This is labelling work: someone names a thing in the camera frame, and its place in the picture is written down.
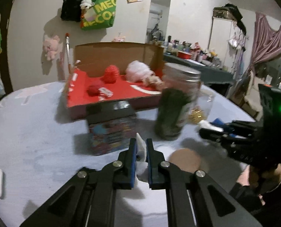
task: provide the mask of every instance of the red ball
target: red ball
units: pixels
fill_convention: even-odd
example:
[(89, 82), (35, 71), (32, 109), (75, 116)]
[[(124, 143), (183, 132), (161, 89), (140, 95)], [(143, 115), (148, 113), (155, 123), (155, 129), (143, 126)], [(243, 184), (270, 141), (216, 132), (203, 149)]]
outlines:
[(118, 67), (115, 65), (110, 65), (105, 69), (103, 81), (105, 83), (115, 83), (119, 76), (120, 76), (120, 71)]
[(99, 95), (99, 89), (104, 86), (104, 82), (100, 79), (93, 80), (87, 88), (87, 93), (90, 96), (97, 96)]

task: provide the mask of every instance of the black bag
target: black bag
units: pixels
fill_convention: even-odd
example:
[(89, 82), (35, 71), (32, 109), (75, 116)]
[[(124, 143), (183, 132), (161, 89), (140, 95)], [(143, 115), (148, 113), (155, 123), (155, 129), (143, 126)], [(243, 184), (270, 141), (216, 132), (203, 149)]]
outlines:
[(234, 17), (236, 18), (237, 21), (240, 21), (243, 18), (236, 5), (227, 3), (224, 5), (224, 7), (229, 9), (229, 11), (234, 15)]
[(61, 19), (69, 21), (81, 21), (81, 4), (82, 0), (63, 0)]

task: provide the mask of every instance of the paintbrush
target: paintbrush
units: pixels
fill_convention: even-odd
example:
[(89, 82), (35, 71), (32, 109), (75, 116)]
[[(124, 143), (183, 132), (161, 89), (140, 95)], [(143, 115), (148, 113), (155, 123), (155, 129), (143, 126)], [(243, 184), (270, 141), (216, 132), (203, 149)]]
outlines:
[(69, 33), (66, 33), (66, 47), (67, 47), (68, 70), (69, 70), (69, 74), (70, 74), (71, 73), (71, 67), (70, 67), (70, 52), (69, 52)]

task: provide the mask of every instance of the white plush toy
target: white plush toy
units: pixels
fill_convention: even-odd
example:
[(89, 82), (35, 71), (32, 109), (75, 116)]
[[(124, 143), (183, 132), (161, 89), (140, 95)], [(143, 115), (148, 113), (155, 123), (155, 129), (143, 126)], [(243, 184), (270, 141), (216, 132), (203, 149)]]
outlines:
[(150, 77), (154, 74), (150, 70), (148, 65), (145, 63), (139, 62), (138, 60), (132, 61), (126, 69), (126, 80), (128, 82), (137, 82), (142, 81), (143, 79)]
[(82, 3), (80, 4), (80, 7), (82, 10), (88, 10), (89, 8), (93, 7), (95, 5), (92, 0), (82, 0)]

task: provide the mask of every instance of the human hand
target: human hand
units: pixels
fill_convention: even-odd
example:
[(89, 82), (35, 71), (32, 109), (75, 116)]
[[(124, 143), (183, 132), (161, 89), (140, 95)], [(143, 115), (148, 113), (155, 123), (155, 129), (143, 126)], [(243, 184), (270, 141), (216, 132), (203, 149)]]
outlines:
[(264, 194), (275, 189), (281, 183), (281, 164), (275, 169), (264, 171), (260, 174), (260, 170), (253, 166), (247, 166), (245, 171), (239, 176), (237, 182), (242, 186), (250, 186), (255, 190), (259, 186), (259, 179), (265, 179), (257, 194)]

